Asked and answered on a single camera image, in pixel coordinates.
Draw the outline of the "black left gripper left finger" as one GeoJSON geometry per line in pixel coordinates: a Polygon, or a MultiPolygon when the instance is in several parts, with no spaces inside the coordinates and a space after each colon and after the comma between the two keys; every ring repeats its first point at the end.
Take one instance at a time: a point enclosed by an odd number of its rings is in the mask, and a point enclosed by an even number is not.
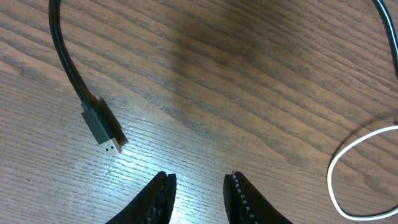
{"type": "Polygon", "coordinates": [[[175,174],[158,172],[131,202],[106,224],[169,224],[176,189],[175,174]]]}

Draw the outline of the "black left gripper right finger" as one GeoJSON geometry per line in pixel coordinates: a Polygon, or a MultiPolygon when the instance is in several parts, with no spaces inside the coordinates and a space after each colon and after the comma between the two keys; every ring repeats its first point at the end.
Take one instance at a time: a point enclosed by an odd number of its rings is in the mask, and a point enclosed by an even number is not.
{"type": "Polygon", "coordinates": [[[292,224],[242,172],[225,175],[223,198],[230,224],[292,224]]]}

